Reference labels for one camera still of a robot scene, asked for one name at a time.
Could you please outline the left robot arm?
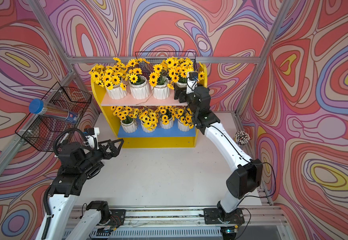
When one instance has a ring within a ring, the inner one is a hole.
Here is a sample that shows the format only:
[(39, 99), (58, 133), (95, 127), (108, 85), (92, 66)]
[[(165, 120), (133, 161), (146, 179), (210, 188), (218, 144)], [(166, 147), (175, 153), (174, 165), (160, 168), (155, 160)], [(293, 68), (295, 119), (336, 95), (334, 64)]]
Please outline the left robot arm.
[[(61, 166), (43, 197), (46, 214), (36, 237), (38, 240), (63, 238), (69, 216), (85, 182), (100, 172), (104, 166), (103, 160), (119, 155), (123, 143), (123, 139), (95, 142), (91, 148), (72, 142), (57, 149), (55, 154)], [(87, 204), (82, 218), (67, 238), (85, 240), (97, 225), (103, 226), (107, 232), (113, 232), (124, 224), (125, 214), (125, 210), (111, 210), (106, 201), (92, 201)]]

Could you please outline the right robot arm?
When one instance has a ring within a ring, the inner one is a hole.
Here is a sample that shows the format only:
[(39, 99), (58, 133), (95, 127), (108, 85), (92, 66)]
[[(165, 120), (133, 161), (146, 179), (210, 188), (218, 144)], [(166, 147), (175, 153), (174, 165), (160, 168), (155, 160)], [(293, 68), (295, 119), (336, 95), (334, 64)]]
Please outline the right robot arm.
[(203, 86), (175, 87), (175, 99), (187, 103), (192, 122), (220, 151), (232, 174), (226, 181), (227, 193), (216, 208), (204, 209), (202, 217), (207, 225), (236, 224), (245, 222), (239, 204), (261, 184), (263, 163), (252, 159), (228, 135), (220, 119), (210, 109), (210, 90)]

